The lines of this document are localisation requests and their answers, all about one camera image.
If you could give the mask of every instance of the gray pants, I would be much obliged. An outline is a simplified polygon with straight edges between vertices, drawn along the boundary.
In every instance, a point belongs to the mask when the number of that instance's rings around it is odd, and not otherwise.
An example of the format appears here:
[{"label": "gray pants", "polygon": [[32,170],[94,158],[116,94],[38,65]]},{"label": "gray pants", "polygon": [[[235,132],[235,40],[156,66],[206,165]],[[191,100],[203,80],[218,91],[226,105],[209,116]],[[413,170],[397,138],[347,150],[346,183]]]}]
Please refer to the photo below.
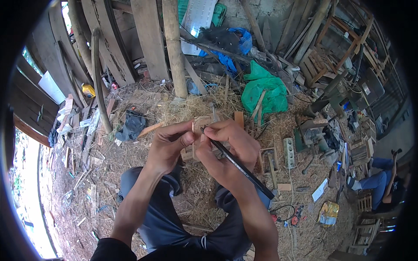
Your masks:
[{"label": "gray pants", "polygon": [[[123,197],[126,197],[133,187],[141,170],[142,167],[133,167],[122,174],[120,189]],[[241,260],[250,248],[251,241],[244,230],[241,211],[234,196],[227,189],[218,185],[215,201],[219,208],[228,213],[228,216],[209,235],[192,236],[183,229],[170,198],[170,194],[175,195],[180,189],[175,176],[176,173],[164,175],[157,184],[151,196],[144,223],[138,229],[141,238],[147,245],[148,252],[163,246],[179,245],[214,251],[228,260]],[[257,190],[257,193],[268,208],[270,200],[261,191]]]}]

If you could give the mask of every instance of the green plastic bag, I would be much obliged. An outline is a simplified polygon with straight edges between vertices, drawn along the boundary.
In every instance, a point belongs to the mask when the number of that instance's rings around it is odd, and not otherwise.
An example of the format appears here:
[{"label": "green plastic bag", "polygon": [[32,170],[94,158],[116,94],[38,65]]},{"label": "green plastic bag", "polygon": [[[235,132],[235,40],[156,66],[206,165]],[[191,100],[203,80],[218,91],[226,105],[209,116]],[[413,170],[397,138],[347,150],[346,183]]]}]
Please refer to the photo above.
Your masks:
[{"label": "green plastic bag", "polygon": [[261,93],[266,89],[267,91],[261,103],[261,115],[263,116],[264,113],[287,111],[287,92],[283,81],[271,75],[254,60],[251,61],[250,66],[251,73],[244,75],[244,80],[250,81],[245,85],[244,92],[241,96],[241,102],[244,108],[252,114],[257,106]]}]

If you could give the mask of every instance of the left hand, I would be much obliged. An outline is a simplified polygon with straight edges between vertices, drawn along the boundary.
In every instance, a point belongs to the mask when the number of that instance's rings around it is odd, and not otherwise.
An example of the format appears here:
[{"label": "left hand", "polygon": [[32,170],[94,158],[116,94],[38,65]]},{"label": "left hand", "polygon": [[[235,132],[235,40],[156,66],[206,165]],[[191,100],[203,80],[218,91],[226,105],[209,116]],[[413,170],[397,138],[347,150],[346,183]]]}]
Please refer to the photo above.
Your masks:
[{"label": "left hand", "polygon": [[195,140],[191,131],[193,122],[194,119],[191,119],[157,129],[144,168],[160,178],[170,173],[177,163],[180,151]]}]

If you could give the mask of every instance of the dirt floor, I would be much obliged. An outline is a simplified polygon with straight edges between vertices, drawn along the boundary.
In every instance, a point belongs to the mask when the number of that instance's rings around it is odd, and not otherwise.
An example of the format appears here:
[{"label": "dirt floor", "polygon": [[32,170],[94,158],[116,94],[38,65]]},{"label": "dirt floor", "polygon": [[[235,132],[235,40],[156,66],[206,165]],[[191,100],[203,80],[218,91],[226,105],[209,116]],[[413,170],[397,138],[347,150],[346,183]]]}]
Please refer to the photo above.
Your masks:
[{"label": "dirt floor", "polygon": [[[129,98],[136,89],[145,90],[150,93],[161,93],[160,101],[143,101],[139,104],[130,104]],[[164,122],[168,125],[181,120],[208,114],[211,112],[209,102],[216,102],[218,111],[224,118],[233,118],[234,111],[244,111],[239,96],[230,93],[228,101],[223,100],[224,89],[220,87],[215,93],[207,97],[189,96],[182,105],[170,105],[173,95],[167,91],[164,85],[152,82],[139,82],[122,87],[110,97],[116,98],[117,106],[112,113],[112,125],[119,129],[125,111],[135,107],[134,110],[142,113],[147,119],[147,126],[157,122]],[[298,97],[307,100],[303,94]],[[276,147],[278,153],[278,183],[291,183],[293,189],[309,186],[304,192],[283,191],[282,200],[273,199],[272,209],[282,205],[304,205],[304,213],[307,218],[301,221],[294,229],[284,227],[283,223],[276,223],[279,234],[278,253],[281,260],[326,260],[334,250],[346,251],[354,237],[353,224],[357,219],[356,202],[348,203],[347,193],[341,195],[339,201],[339,213],[336,225],[330,228],[323,228],[316,220],[324,202],[328,200],[335,202],[340,181],[337,180],[334,188],[326,188],[324,194],[314,203],[311,194],[329,175],[329,168],[324,161],[316,160],[315,166],[302,175],[302,170],[312,158],[310,152],[301,153],[296,156],[297,166],[290,171],[284,167],[283,138],[293,137],[293,129],[296,126],[295,114],[304,109],[307,103],[295,99],[294,105],[289,105],[289,110],[284,113],[266,115],[265,121],[268,126],[261,134],[265,126],[259,127],[255,137],[259,137],[262,148]],[[359,135],[352,134],[343,123],[343,128],[349,140],[353,141]],[[97,145],[98,136],[103,135],[102,146]],[[40,177],[41,201],[45,210],[48,228],[52,234],[53,241],[60,249],[67,260],[89,260],[97,245],[97,238],[104,238],[110,235],[115,212],[118,207],[118,195],[115,188],[105,182],[113,183],[119,187],[120,175],[130,167],[142,166],[147,160],[148,150],[152,142],[153,134],[140,138],[138,141],[126,141],[119,147],[114,142],[114,132],[106,135],[105,132],[97,130],[96,138],[90,155],[104,159],[98,165],[93,164],[92,171],[81,185],[75,190],[71,203],[65,195],[71,191],[82,174],[79,168],[81,157],[81,142],[83,131],[77,130],[69,135],[68,140],[61,149],[57,145],[52,150],[44,150],[42,153],[42,170]],[[73,149],[76,171],[72,170],[71,163],[68,168],[64,167],[62,158],[66,148]],[[271,176],[258,174],[257,177],[265,182],[269,189],[273,188]],[[208,174],[201,163],[187,164],[181,177],[183,193],[173,198],[176,211],[180,219],[192,225],[197,225],[214,230],[225,218],[226,213],[216,208],[214,201],[215,180]],[[91,187],[97,186],[97,209],[92,210]],[[288,215],[288,209],[284,208],[277,213],[282,219]],[[138,258],[146,254],[139,234],[133,236],[132,250]]]}]

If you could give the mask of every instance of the leg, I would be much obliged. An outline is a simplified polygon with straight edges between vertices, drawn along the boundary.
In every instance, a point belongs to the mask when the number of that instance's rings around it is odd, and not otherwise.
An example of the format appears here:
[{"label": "leg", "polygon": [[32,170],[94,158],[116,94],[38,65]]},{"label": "leg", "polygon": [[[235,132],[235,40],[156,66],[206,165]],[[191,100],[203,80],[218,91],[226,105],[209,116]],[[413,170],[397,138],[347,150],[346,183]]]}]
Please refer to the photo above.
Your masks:
[{"label": "leg", "polygon": [[[258,196],[266,208],[270,200],[261,191],[257,189]],[[251,240],[248,238],[242,222],[241,210],[237,200],[224,187],[218,185],[216,204],[228,213],[224,222],[206,239],[206,248],[216,251],[229,260],[242,258],[251,246]]]},{"label": "leg", "polygon": [[372,167],[376,167],[381,170],[392,170],[393,160],[383,158],[373,158]]},{"label": "leg", "polygon": [[[135,184],[141,170],[142,167],[133,167],[121,175],[123,197]],[[179,183],[170,173],[162,177],[151,196],[144,223],[138,229],[149,253],[161,246],[186,244],[192,237],[183,229],[170,198],[170,194],[176,194],[179,189]]]},{"label": "leg", "polygon": [[385,193],[387,173],[381,171],[371,177],[360,180],[362,189],[372,189],[372,209],[375,210],[382,201]]}]

